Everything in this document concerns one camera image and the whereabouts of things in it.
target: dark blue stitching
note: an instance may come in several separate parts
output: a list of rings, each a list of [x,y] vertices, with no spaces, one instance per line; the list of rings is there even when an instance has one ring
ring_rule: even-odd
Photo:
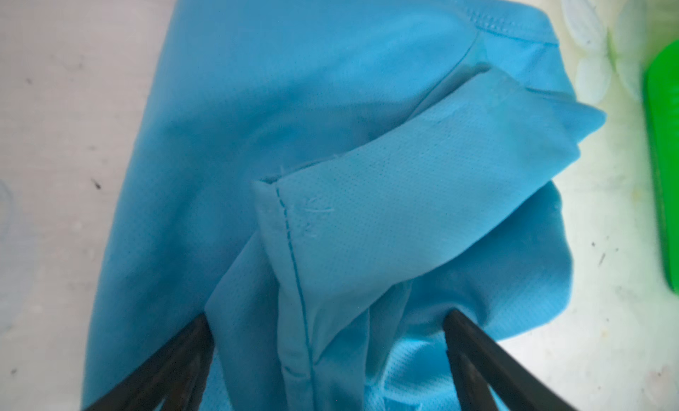
[[[285,218],[285,230],[288,235],[288,249],[290,249],[290,258],[293,262],[293,270],[295,270],[295,281],[297,281],[297,293],[300,295],[301,304],[301,315],[304,321],[304,341],[306,342],[306,351],[309,357],[309,378],[311,379],[311,398],[314,402],[313,409],[316,409],[316,383],[314,377],[314,359],[311,353],[311,342],[309,341],[309,324],[306,319],[306,304],[304,302],[304,295],[301,292],[301,282],[300,282],[300,272],[297,270],[297,260],[295,259],[295,252],[293,251],[293,239],[290,233],[290,222],[288,221],[288,209],[283,203],[283,199],[280,198],[280,190],[276,186],[276,196],[278,197],[278,202],[283,208],[283,217]]]

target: white table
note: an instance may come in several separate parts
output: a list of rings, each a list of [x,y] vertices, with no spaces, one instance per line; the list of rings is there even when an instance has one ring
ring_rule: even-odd
[[[582,52],[559,0],[515,1],[549,13],[573,76]],[[606,22],[624,2],[592,1]],[[16,305],[9,330],[0,320],[0,410],[79,406],[98,269],[173,2],[0,0],[0,180],[15,206],[0,266],[17,286],[0,286]],[[557,178],[573,300],[503,344],[582,411],[679,410],[679,297],[661,271],[642,109],[617,80],[600,108],[607,124]]]

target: green object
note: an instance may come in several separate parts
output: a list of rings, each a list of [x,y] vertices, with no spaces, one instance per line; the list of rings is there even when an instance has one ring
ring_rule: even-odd
[[[663,263],[679,293],[679,41],[650,64],[645,104]]]

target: blue fabric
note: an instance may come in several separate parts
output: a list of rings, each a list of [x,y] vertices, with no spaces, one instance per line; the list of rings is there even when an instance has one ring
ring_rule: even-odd
[[[178,0],[120,196],[83,404],[205,312],[202,410],[458,407],[441,322],[567,304],[549,181],[604,115],[498,0]]]

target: green plastic object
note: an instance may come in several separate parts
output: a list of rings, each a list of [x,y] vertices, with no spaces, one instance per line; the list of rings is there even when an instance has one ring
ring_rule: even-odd
[[[650,64],[645,89],[663,264],[679,294],[679,41]]]

